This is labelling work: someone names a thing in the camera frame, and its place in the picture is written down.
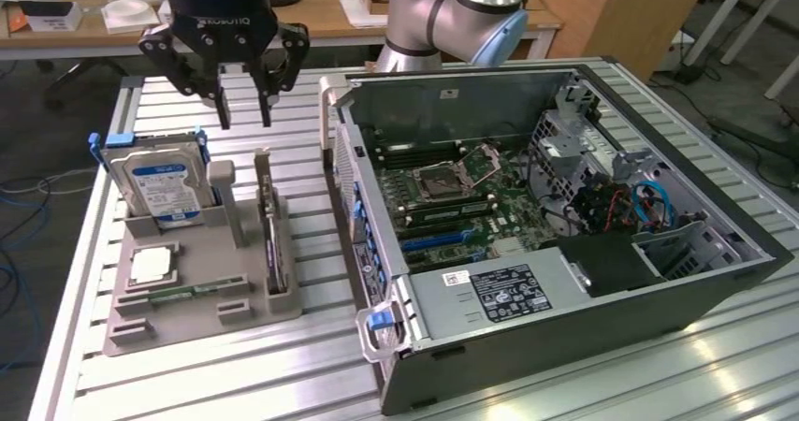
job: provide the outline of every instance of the metal slotted table surface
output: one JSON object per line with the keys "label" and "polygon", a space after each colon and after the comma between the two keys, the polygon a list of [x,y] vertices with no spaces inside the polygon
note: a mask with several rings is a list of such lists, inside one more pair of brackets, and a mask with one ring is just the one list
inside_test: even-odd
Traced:
{"label": "metal slotted table surface", "polygon": [[[562,64],[576,64],[560,61]],[[619,66],[580,60],[768,232],[799,250],[797,212],[699,135]],[[127,356],[102,354],[124,202],[102,170],[54,329],[31,420],[383,419],[372,368],[360,356],[355,306],[319,152],[319,78],[359,69],[310,70],[262,128],[251,80],[224,78],[232,129],[214,109],[163,78],[128,83],[111,132],[163,134],[204,127],[214,159],[236,164],[236,195],[251,197],[252,149],[272,149],[288,197],[303,316],[290,322]],[[626,147],[635,131],[602,123]],[[794,260],[682,332],[451,399],[391,420],[732,419],[799,414],[799,272]]]}

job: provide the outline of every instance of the gray 3d printed holder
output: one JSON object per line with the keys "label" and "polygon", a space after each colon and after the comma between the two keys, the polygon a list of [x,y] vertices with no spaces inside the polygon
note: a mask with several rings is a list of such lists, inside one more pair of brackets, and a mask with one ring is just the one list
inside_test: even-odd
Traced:
{"label": "gray 3d printed holder", "polygon": [[[234,200],[231,161],[210,163],[207,175],[223,204],[203,209],[203,225],[162,231],[152,217],[126,219],[103,348],[107,356],[276,323],[302,314],[284,198],[278,197],[274,240],[282,251],[286,290],[270,294],[258,195],[252,200]],[[139,283],[131,277],[134,258],[148,249],[167,249],[170,263],[154,264],[164,268],[163,277]]]}

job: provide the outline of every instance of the white cable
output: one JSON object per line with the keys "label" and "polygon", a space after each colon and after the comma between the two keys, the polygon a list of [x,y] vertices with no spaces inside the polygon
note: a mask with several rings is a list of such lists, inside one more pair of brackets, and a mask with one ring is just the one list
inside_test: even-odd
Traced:
{"label": "white cable", "polygon": [[[92,168],[78,168],[78,169],[70,170],[70,171],[67,171],[64,173],[60,173],[58,175],[48,176],[42,181],[39,181],[35,186],[28,187],[26,189],[14,189],[14,190],[11,190],[11,189],[7,189],[4,187],[0,187],[0,192],[3,192],[6,194],[12,194],[14,195],[14,194],[27,194],[30,192],[39,191],[39,193],[46,194],[48,192],[46,190],[46,187],[44,187],[46,181],[48,183],[54,183],[54,182],[59,181],[62,178],[66,178],[67,176],[75,176],[75,175],[80,175],[80,174],[84,174],[84,173],[95,173],[96,171],[98,171],[96,167],[92,167]],[[92,187],[94,187],[92,185],[88,185],[87,187],[80,187],[78,189],[70,189],[70,190],[62,190],[62,191],[51,191],[50,194],[51,195],[71,195],[71,194],[78,194],[80,192],[86,192],[87,190],[91,190]]]}

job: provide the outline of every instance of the blue hard drive label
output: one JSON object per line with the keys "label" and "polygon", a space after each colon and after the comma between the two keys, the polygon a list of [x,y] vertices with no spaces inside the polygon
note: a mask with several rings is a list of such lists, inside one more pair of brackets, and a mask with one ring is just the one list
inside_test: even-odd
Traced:
{"label": "blue hard drive label", "polygon": [[536,276],[526,264],[474,274],[470,278],[492,322],[499,323],[552,309]]}
{"label": "blue hard drive label", "polygon": [[186,184],[188,169],[183,164],[139,167],[134,180],[150,213],[163,222],[179,222],[200,214],[195,189]]}

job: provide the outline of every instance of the robotic arm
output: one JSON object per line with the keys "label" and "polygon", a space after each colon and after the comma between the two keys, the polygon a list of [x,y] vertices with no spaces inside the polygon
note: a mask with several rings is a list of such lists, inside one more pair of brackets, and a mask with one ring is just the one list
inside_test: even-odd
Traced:
{"label": "robotic arm", "polygon": [[390,0],[376,69],[440,68],[440,51],[480,66],[502,64],[527,29],[526,0]]}
{"label": "robotic arm", "polygon": [[[220,65],[247,66],[259,92],[263,126],[270,126],[270,108],[279,92],[294,88],[302,60],[308,52],[308,29],[280,23],[270,0],[168,0],[172,24],[146,31],[139,48],[184,95],[199,94],[216,107],[223,129],[230,128],[230,110],[220,84]],[[268,70],[263,54],[280,36],[286,59]],[[178,37],[203,59],[203,70],[188,65],[174,49]]]}

